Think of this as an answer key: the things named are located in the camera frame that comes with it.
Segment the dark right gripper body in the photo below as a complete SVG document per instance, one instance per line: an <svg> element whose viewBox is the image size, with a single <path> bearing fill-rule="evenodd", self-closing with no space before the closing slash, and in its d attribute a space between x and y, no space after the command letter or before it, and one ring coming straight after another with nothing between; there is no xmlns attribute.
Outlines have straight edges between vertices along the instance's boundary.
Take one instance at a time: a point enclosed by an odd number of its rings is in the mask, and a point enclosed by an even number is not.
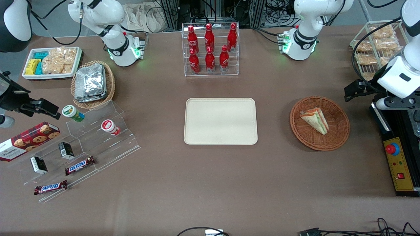
<svg viewBox="0 0 420 236"><path fill-rule="evenodd" d="M13 111L29 104L31 99L30 91L10 79L10 74L9 71L0 74L0 107L4 110Z"/></svg>

